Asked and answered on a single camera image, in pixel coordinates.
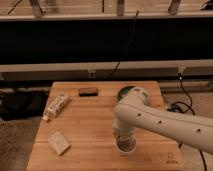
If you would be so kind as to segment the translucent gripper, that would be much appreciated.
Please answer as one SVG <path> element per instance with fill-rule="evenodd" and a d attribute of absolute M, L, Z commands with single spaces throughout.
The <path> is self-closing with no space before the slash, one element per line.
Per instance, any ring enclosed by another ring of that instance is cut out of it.
<path fill-rule="evenodd" d="M 132 134 L 118 134 L 118 133 L 116 133 L 114 135 L 114 137 L 115 137 L 115 140 L 118 139 L 120 141 L 125 141 L 125 140 L 128 140 L 128 139 L 130 139 L 131 137 L 134 137 L 134 136 Z"/>

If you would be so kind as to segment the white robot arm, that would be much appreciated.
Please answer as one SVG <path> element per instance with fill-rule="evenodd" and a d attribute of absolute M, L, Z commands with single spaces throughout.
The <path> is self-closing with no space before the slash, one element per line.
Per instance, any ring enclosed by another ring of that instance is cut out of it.
<path fill-rule="evenodd" d="M 136 146 L 134 129 L 142 128 L 213 154 L 213 119 L 159 110 L 150 106 L 146 89 L 123 87 L 114 107 L 116 147 L 131 153 Z"/>

